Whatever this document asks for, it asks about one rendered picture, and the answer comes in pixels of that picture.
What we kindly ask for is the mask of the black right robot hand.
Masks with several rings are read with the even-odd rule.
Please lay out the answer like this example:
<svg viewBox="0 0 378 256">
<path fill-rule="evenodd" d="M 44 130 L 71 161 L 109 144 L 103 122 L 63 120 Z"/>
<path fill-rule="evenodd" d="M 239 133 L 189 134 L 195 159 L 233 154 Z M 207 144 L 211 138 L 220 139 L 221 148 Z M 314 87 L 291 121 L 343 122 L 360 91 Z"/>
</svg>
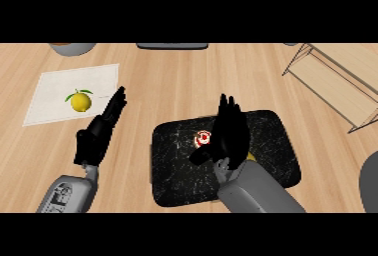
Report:
<svg viewBox="0 0 378 256">
<path fill-rule="evenodd" d="M 208 160 L 217 162 L 229 159 L 229 169 L 236 170 L 247 159 L 250 139 L 245 113 L 241 111 L 233 97 L 221 95 L 210 143 L 193 151 L 189 161 L 199 166 Z"/>
</svg>

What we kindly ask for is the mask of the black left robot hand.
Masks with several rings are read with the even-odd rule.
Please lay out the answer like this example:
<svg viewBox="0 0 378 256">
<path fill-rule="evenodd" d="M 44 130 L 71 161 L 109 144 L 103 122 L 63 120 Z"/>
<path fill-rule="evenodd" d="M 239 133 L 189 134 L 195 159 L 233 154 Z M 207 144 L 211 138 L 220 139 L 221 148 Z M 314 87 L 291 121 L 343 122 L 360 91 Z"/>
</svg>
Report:
<svg viewBox="0 0 378 256">
<path fill-rule="evenodd" d="M 97 166 L 100 164 L 106 154 L 115 124 L 125 105 L 125 88 L 120 87 L 103 113 L 94 117 L 87 128 L 77 132 L 77 152 L 74 157 L 74 163 L 77 165 Z"/>
</svg>

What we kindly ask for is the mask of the red and white cupcake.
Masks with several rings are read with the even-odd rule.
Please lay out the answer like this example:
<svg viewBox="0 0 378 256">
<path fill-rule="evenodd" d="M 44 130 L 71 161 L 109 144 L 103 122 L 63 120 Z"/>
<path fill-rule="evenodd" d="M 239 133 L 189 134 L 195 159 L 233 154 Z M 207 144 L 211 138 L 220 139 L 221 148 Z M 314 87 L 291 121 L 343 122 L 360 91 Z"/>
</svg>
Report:
<svg viewBox="0 0 378 256">
<path fill-rule="evenodd" d="M 211 132 L 207 130 L 198 131 L 193 136 L 195 148 L 199 148 L 202 145 L 207 145 L 210 143 L 210 139 L 211 139 Z"/>
</svg>

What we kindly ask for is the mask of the black speckled tray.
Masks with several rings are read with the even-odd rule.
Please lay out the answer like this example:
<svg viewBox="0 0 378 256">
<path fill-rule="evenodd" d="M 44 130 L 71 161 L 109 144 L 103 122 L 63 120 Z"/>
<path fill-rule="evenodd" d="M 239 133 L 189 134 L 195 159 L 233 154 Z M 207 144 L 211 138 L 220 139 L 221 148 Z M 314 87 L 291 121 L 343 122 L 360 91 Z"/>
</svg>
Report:
<svg viewBox="0 0 378 256">
<path fill-rule="evenodd" d="M 279 116 L 270 110 L 245 113 L 251 132 L 250 153 L 283 188 L 300 183 L 301 170 Z M 177 207 L 217 200 L 218 181 L 213 161 L 201 166 L 189 161 L 195 138 L 213 131 L 216 117 L 171 121 L 152 132 L 151 179 L 155 203 Z"/>
</svg>

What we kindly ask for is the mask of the yellow lemon with leaves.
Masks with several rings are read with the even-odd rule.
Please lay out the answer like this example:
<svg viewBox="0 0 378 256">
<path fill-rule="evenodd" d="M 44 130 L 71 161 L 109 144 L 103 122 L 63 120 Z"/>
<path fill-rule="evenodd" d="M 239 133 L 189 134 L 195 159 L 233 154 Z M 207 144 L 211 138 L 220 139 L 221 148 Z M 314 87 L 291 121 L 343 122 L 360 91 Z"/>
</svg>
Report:
<svg viewBox="0 0 378 256">
<path fill-rule="evenodd" d="M 86 112 L 92 107 L 92 91 L 81 89 L 66 96 L 65 101 L 71 103 L 71 108 L 77 112 Z"/>
</svg>

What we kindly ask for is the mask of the white cloth placemat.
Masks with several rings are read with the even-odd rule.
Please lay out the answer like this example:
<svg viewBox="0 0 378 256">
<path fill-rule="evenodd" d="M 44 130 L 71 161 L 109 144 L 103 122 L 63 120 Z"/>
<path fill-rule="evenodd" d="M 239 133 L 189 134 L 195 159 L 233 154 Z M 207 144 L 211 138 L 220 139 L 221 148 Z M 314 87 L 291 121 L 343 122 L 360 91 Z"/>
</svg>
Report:
<svg viewBox="0 0 378 256">
<path fill-rule="evenodd" d="M 118 64 L 46 72 L 40 75 L 24 126 L 40 125 L 100 114 L 118 89 Z M 66 97 L 89 91 L 92 107 L 77 112 Z"/>
</svg>

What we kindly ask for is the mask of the grey bowl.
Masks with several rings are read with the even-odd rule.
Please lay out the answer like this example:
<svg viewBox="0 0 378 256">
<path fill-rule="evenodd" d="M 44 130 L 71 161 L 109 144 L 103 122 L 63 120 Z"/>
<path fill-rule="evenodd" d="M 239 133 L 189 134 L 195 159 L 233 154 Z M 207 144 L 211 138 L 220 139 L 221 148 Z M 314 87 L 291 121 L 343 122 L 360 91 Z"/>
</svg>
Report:
<svg viewBox="0 0 378 256">
<path fill-rule="evenodd" d="M 55 52 L 66 57 L 80 56 L 86 54 L 93 48 L 94 43 L 68 43 L 68 44 L 53 44 L 50 43 L 50 47 Z"/>
</svg>

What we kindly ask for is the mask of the grey rounded object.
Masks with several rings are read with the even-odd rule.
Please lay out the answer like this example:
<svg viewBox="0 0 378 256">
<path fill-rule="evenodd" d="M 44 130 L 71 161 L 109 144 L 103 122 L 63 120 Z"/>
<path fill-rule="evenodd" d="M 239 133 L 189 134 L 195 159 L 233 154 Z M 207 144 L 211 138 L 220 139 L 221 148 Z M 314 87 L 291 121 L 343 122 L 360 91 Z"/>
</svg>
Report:
<svg viewBox="0 0 378 256">
<path fill-rule="evenodd" d="M 360 199 L 366 213 L 378 213 L 378 151 L 368 157 L 359 178 Z"/>
</svg>

